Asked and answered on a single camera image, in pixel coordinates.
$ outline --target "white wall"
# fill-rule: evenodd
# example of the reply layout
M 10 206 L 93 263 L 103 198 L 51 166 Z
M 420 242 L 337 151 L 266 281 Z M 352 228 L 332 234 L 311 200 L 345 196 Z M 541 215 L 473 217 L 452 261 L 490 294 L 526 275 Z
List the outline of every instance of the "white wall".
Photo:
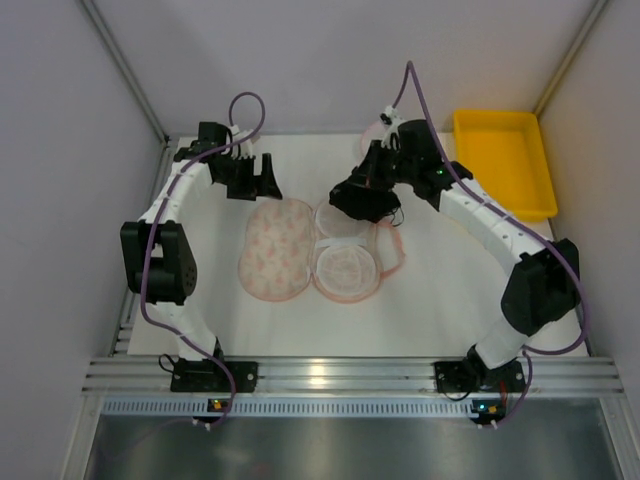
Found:
M 640 3 L 611 2 L 543 116 L 560 214 L 581 254 L 596 351 L 640 421 Z
M 591 2 L 96 0 L 170 132 L 225 119 L 242 90 L 264 97 L 267 130 L 362 131 L 408 59 L 438 126 L 456 108 L 530 110 Z M 238 120 L 256 112 L 247 100 Z
M 0 14 L 0 477 L 57 478 L 159 146 L 73 1 Z

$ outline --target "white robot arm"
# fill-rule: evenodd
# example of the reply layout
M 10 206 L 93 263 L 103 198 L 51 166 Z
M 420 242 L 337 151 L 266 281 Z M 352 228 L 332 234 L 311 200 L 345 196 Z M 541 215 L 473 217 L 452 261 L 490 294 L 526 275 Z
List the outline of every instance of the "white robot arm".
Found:
M 579 303 L 575 285 L 544 245 L 507 221 L 508 212 L 501 216 L 486 208 L 495 201 L 471 172 L 452 162 L 466 189 L 481 201 L 455 181 L 425 120 L 406 121 L 392 107 L 385 109 L 381 119 L 387 126 L 382 139 L 372 141 L 362 163 L 333 188 L 330 203 L 352 218 L 378 221 L 400 205 L 393 186 L 406 183 L 475 237 L 509 276 L 501 301 L 503 316 L 469 353 L 482 369 L 498 369 L 511 362 L 542 326 Z M 575 245 L 566 239 L 552 243 L 577 272 Z
M 255 156 L 250 141 L 235 149 L 206 157 L 183 173 L 183 167 L 199 153 L 224 145 L 231 140 L 246 138 L 237 126 L 227 128 L 217 123 L 200 124 L 198 139 L 189 148 L 181 149 L 174 159 L 171 173 L 151 207 L 137 222 L 126 222 L 121 231 L 125 268 L 129 288 L 140 293 L 145 246 L 151 225 L 164 200 L 168 200 L 158 226 L 147 288 L 148 308 L 156 321 L 174 327 L 188 339 L 197 339 L 198 346 L 214 353 L 217 338 L 204 322 L 202 313 L 188 297 L 195 290 L 197 266 L 184 233 L 192 211 L 205 190 L 214 183 L 227 186 L 227 197 L 255 200 L 257 196 L 282 198 L 273 175 L 271 157 L 262 156 L 262 173 L 254 176 Z M 169 195 L 169 186 L 181 176 Z M 179 356 L 188 361 L 205 357 L 176 337 Z

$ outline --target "white table surface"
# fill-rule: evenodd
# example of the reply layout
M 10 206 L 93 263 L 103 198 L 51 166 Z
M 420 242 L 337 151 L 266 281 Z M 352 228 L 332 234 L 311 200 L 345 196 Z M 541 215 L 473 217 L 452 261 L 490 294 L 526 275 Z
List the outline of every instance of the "white table surface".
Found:
M 453 136 L 442 134 L 455 158 Z M 180 146 L 192 139 L 181 139 Z M 256 142 L 270 152 L 286 197 L 312 206 L 344 180 L 361 160 L 359 135 L 273 135 Z M 296 298 L 268 303 L 247 294 L 237 264 L 247 219 L 258 203 L 226 200 L 216 185 L 201 199 L 185 230 L 198 264 L 190 299 L 202 309 L 227 355 L 250 356 L 462 356 L 500 316 L 507 275 L 466 231 L 398 186 L 405 221 L 399 227 L 407 260 L 378 292 L 355 305 L 341 305 L 310 285 Z M 551 236 L 548 222 L 531 225 Z M 381 242 L 386 265 L 393 254 Z M 572 343 L 580 329 L 575 312 L 544 327 L 531 340 L 537 348 Z M 176 354 L 176 339 L 148 325 L 139 310 L 128 353 Z M 585 356 L 583 346 L 569 355 Z

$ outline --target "yellow plastic bin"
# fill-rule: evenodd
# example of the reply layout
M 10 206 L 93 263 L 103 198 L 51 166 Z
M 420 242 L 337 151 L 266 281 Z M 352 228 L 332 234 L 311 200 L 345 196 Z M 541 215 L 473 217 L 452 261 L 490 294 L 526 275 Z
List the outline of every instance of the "yellow plastic bin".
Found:
M 535 115 L 456 110 L 453 133 L 458 161 L 519 220 L 541 222 L 558 213 Z

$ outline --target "mesh laundry bag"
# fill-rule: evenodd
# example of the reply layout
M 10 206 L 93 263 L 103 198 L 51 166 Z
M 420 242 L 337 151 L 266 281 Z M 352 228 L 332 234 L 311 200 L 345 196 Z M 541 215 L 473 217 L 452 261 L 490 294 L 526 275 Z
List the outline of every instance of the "mesh laundry bag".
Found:
M 391 232 L 398 254 L 397 265 L 384 272 L 378 227 Z M 311 212 L 304 202 L 287 199 L 265 202 L 251 216 L 239 276 L 254 297 L 283 301 L 303 291 L 313 274 L 327 298 L 354 303 L 373 294 L 403 261 L 400 236 L 388 222 L 353 220 L 328 201 Z

